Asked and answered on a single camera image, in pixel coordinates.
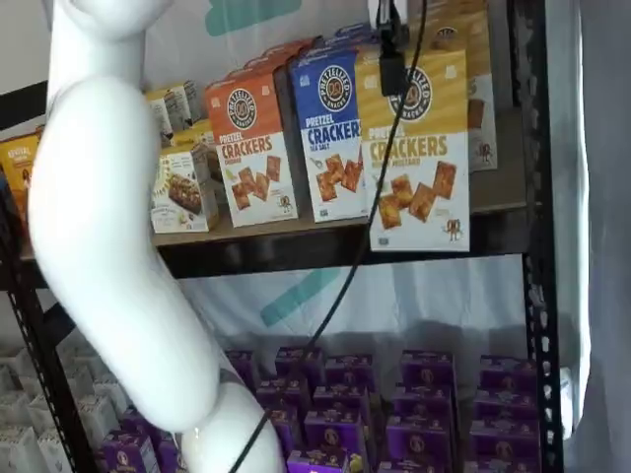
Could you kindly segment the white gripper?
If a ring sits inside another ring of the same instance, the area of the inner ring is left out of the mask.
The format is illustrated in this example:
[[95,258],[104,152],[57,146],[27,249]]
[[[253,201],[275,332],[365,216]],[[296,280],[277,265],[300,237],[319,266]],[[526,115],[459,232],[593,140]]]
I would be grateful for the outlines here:
[[407,32],[401,24],[408,23],[408,0],[368,0],[369,20],[380,26],[379,58],[381,92],[384,97],[400,95],[404,84]]

